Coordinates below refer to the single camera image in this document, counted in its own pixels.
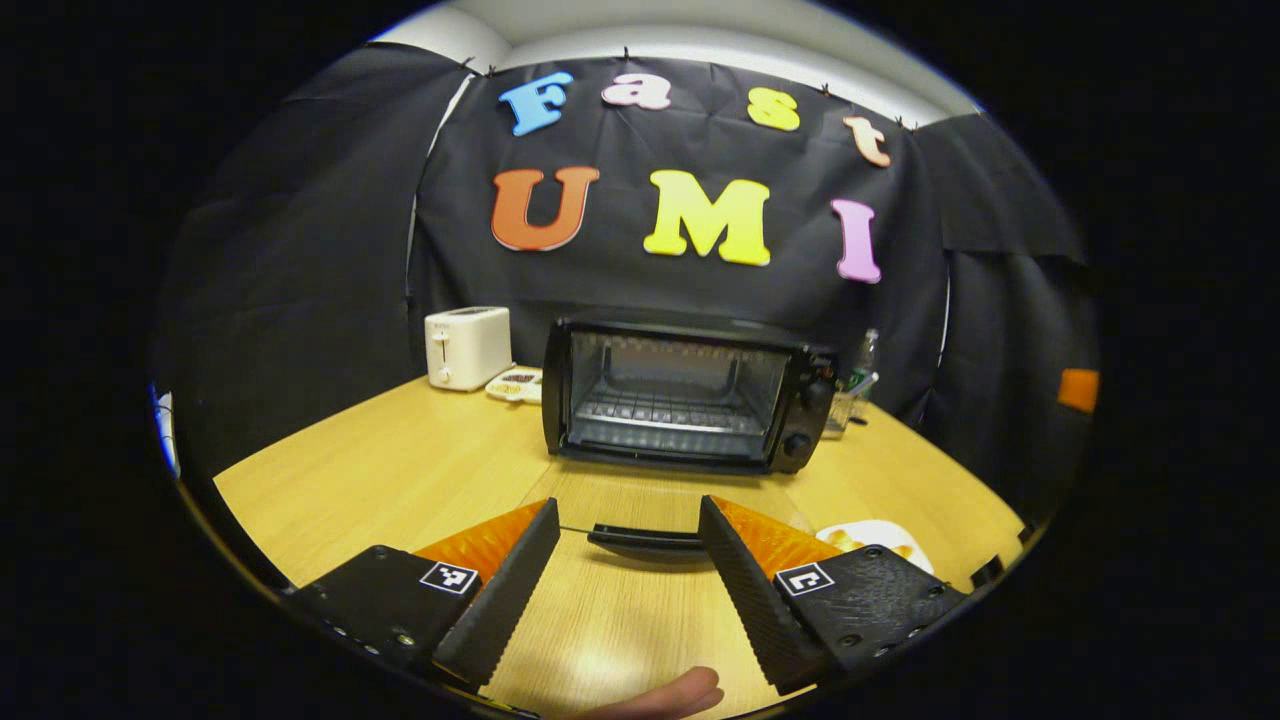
finger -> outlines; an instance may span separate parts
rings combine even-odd
[[[719,683],[719,675],[710,667],[692,667],[660,688],[654,688],[631,700],[589,710],[575,716],[573,720],[668,720],[684,717],[685,715],[678,712],[717,691],[717,683]]]

plate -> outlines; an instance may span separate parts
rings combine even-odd
[[[484,386],[489,397],[507,402],[543,404],[543,372],[536,368],[513,368]]]
[[[915,542],[915,538],[905,528],[888,520],[844,523],[823,528],[818,530],[817,536],[822,542],[831,543],[845,552],[867,544],[883,544],[908,559],[916,568],[931,575],[933,574],[933,564],[924,555],[920,543]]]

black cloth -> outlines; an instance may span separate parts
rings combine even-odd
[[[564,86],[561,119],[513,136],[516,118],[498,97],[556,72],[573,77]],[[668,79],[671,106],[604,102],[600,92],[625,73]],[[786,132],[756,124],[748,115],[753,87],[791,95],[800,127]],[[861,156],[846,117],[868,118],[884,133],[888,168]],[[559,209],[556,172],[573,165],[600,172],[577,236],[547,252],[500,246],[490,229],[494,177],[525,168],[544,174],[527,213],[530,224],[540,225]],[[727,263],[716,251],[701,258],[691,245],[680,256],[648,254],[644,238],[654,232],[659,199],[650,173],[668,169],[691,173],[710,201],[733,179],[765,184],[769,264]],[[933,379],[945,315],[946,265],[929,183],[911,133],[892,119],[772,76],[685,60],[605,58],[477,77],[442,128],[419,191],[422,309],[508,306],[513,356],[538,366],[553,319],[586,307],[694,311],[780,325],[831,343],[846,369],[865,329],[876,327],[882,363],[892,368],[876,388],[877,401],[909,418],[919,414]],[[878,284],[836,273],[844,252],[831,208],[836,199],[876,211]]]
[[[417,47],[357,49],[285,97],[186,218],[151,357],[210,473],[425,372],[408,341],[411,210],[467,74]]]
[[[915,133],[951,277],[946,348],[920,433],[1043,524],[1084,459],[1091,418],[1057,402],[1066,368],[1097,370],[1084,242],[1032,161],[986,115]]]

pink letter i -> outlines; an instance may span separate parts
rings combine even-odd
[[[872,218],[876,211],[852,200],[832,200],[831,206],[840,215],[845,233],[845,256],[836,265],[836,272],[845,279],[878,283],[881,272],[872,258]]]

yellow letter m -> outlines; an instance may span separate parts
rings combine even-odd
[[[684,255],[689,242],[680,234],[684,220],[698,255],[705,258],[722,232],[719,256],[730,263],[768,265],[764,247],[764,201],[769,188],[748,179],[728,183],[712,204],[694,176],[681,170],[658,170],[649,176],[658,186],[658,220],[644,249],[655,255]]]

